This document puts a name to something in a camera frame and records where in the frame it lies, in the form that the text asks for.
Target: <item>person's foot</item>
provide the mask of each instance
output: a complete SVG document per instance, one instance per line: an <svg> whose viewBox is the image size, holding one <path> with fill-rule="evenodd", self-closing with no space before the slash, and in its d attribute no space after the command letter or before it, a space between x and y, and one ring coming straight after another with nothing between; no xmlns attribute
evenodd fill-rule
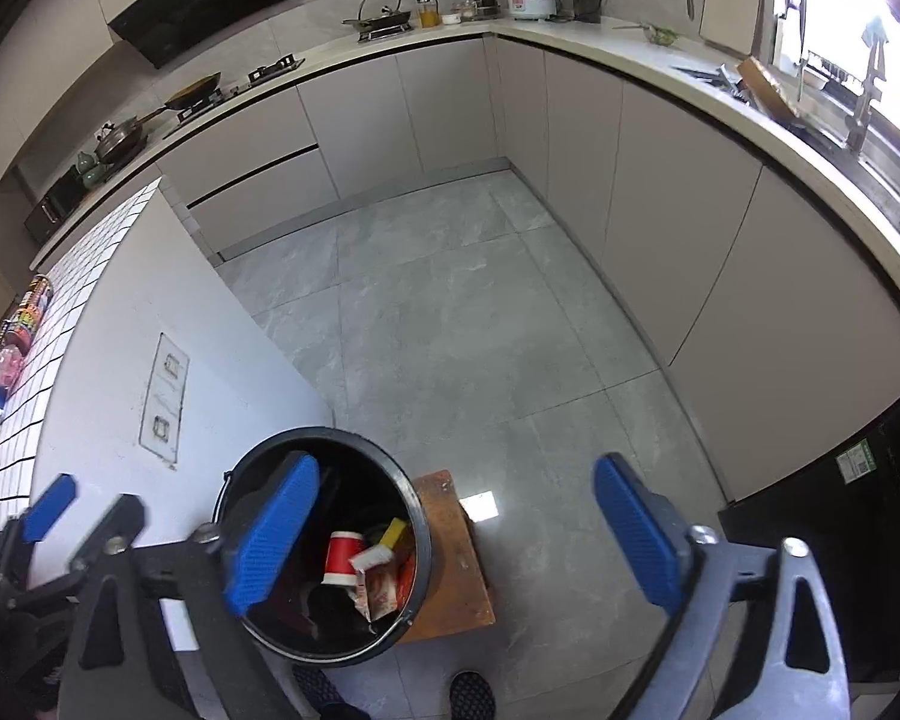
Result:
<svg viewBox="0 0 900 720"><path fill-rule="evenodd" d="M493 689L476 671L461 671L450 683L450 720L493 720Z"/></svg>
<svg viewBox="0 0 900 720"><path fill-rule="evenodd" d="M307 668L299 664L293 665L293 676L300 686L300 692L311 707L320 712L327 704L343 704L343 698L327 675L318 668Z"/></svg>

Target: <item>cup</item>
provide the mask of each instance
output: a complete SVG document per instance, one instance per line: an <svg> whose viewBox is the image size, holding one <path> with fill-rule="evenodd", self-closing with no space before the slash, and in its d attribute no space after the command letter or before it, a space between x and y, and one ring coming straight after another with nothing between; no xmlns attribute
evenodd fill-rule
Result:
<svg viewBox="0 0 900 720"><path fill-rule="evenodd" d="M364 537L353 531L333 531L323 565L323 583L338 587L355 587L357 572L350 558L364 550Z"/></svg>

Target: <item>cutting board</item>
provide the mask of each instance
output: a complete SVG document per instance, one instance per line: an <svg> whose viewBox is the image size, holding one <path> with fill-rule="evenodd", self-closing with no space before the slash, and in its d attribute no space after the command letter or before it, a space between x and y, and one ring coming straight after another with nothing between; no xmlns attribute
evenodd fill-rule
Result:
<svg viewBox="0 0 900 720"><path fill-rule="evenodd" d="M759 49L763 0L703 0L700 36L741 56Z"/></svg>

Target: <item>wooden stool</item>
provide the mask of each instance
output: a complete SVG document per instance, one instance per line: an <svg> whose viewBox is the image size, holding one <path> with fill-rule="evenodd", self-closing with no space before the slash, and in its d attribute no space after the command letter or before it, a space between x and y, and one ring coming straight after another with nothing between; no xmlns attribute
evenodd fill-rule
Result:
<svg viewBox="0 0 900 720"><path fill-rule="evenodd" d="M398 643L461 634L496 622L484 572L450 471L413 480L430 524L430 588L413 626Z"/></svg>

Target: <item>trash can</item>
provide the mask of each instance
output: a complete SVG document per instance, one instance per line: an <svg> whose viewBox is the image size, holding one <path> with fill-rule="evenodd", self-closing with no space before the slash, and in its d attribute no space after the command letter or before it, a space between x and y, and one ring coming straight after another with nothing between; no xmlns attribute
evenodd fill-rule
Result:
<svg viewBox="0 0 900 720"><path fill-rule="evenodd" d="M271 594L247 610L244 625L266 647L299 664L360 664L394 645L423 605L433 561L427 518L410 479L379 446L343 430L310 427L279 433L250 450L226 475L214 520L259 490L293 450L319 464L317 502ZM403 608L368 623L346 589L322 584L327 545L333 531L356 531L375 543L394 517L413 530L413 586Z"/></svg>

